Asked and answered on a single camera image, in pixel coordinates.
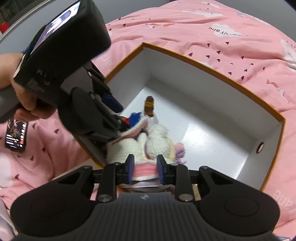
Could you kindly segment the person's left hand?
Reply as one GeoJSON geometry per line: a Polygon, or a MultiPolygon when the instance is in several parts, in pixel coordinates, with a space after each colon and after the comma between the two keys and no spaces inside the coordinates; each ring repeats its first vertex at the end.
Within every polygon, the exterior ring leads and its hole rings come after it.
{"type": "Polygon", "coordinates": [[[28,122],[48,119],[56,109],[53,106],[38,108],[36,97],[14,81],[13,76],[22,56],[22,53],[1,54],[1,89],[11,85],[23,106],[16,110],[16,120],[28,122]]]}

